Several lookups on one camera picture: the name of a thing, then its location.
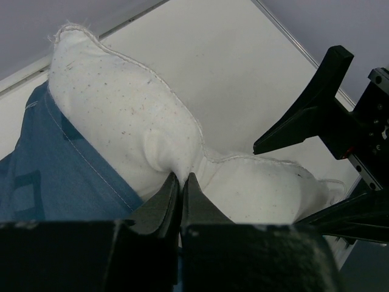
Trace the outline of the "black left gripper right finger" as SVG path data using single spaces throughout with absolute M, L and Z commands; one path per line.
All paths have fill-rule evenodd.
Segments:
M 237 224 L 190 174 L 181 221 L 184 291 L 339 291 L 326 240 L 301 225 Z

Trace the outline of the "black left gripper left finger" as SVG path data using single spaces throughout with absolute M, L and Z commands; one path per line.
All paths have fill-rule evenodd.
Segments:
M 44 221 L 40 174 L 16 179 L 32 191 L 1 224 L 2 291 L 172 291 L 177 282 L 179 183 L 124 220 Z

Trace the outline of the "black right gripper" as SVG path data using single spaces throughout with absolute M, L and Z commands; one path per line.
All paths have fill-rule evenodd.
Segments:
M 333 157 L 348 159 L 371 189 L 387 189 L 388 69 L 370 72 L 368 86 L 348 111 L 335 96 L 353 58 L 341 45 L 330 47 L 298 99 L 254 142 L 253 153 L 319 135 Z M 310 225 L 323 235 L 388 243 L 388 192 L 347 198 L 296 223 Z

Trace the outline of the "blue letter-print pillowcase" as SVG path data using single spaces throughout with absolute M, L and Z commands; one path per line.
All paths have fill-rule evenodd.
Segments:
M 35 88 L 15 149 L 1 161 L 1 220 L 115 220 L 141 205 L 61 113 L 47 83 Z

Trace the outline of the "white pillow with print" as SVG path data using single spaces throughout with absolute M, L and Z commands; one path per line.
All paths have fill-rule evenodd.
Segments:
M 86 33 L 65 44 L 49 91 L 62 114 L 143 200 L 170 173 L 194 173 L 206 197 L 235 223 L 293 223 L 344 199 L 345 184 L 316 179 L 292 161 L 222 155 L 153 70 Z

